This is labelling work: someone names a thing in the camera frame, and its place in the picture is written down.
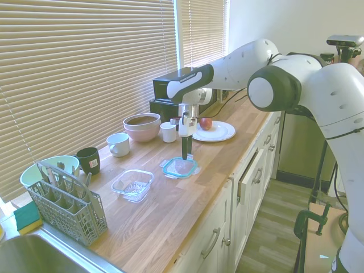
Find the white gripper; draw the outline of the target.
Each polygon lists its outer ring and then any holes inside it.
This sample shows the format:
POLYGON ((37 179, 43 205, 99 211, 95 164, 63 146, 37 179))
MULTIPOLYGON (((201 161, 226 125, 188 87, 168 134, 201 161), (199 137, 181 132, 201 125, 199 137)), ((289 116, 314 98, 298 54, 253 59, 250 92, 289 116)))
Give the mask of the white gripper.
POLYGON ((179 136, 182 137, 182 158, 192 154, 192 135, 197 128, 197 104, 179 104, 179 136))

